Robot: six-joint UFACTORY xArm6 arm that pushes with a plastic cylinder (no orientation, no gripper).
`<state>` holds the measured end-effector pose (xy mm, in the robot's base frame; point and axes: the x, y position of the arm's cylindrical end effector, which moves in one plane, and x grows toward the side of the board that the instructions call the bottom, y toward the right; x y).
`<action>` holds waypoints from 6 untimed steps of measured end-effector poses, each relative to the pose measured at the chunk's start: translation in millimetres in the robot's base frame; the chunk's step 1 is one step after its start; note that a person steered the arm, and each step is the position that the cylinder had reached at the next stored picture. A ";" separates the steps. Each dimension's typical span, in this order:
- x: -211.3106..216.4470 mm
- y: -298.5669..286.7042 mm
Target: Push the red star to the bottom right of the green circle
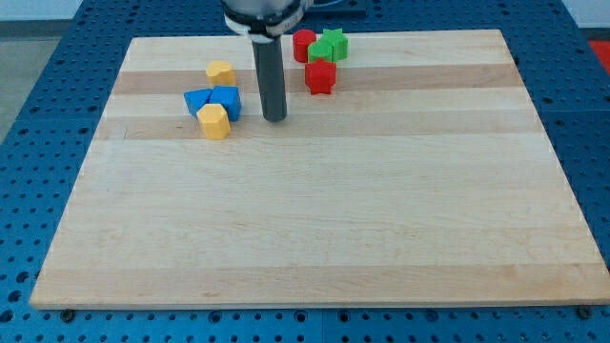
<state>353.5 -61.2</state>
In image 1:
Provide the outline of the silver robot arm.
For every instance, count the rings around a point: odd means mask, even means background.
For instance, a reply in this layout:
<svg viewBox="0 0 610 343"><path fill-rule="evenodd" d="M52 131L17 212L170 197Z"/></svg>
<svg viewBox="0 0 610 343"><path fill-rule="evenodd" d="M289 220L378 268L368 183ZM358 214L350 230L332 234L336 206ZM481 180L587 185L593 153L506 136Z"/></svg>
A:
<svg viewBox="0 0 610 343"><path fill-rule="evenodd" d="M295 27L313 0L222 0L226 25L259 44L271 43Z"/></svg>

